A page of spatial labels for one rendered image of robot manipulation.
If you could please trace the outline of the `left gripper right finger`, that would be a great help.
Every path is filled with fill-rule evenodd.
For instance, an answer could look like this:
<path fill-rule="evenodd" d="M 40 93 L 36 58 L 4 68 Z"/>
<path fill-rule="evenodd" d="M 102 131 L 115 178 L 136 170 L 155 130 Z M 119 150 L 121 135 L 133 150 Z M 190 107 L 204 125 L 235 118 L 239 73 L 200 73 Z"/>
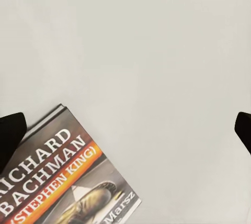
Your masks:
<path fill-rule="evenodd" d="M 251 154 L 251 114 L 239 112 L 234 130 Z"/>

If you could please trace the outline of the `hardback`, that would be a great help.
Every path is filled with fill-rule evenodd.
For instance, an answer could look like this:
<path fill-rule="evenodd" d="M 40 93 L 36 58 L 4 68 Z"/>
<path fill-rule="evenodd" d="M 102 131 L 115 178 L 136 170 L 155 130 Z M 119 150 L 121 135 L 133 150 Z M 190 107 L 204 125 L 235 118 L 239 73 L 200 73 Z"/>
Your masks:
<path fill-rule="evenodd" d="M 0 224 L 124 224 L 141 202 L 61 103 L 0 174 Z"/>

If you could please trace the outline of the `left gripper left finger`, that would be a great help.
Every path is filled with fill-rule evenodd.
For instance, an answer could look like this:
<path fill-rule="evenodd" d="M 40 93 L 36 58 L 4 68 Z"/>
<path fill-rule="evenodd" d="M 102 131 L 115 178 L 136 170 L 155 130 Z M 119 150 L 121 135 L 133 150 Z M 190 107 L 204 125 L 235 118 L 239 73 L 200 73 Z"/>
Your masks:
<path fill-rule="evenodd" d="M 22 112 L 0 118 L 0 174 L 27 132 Z"/>

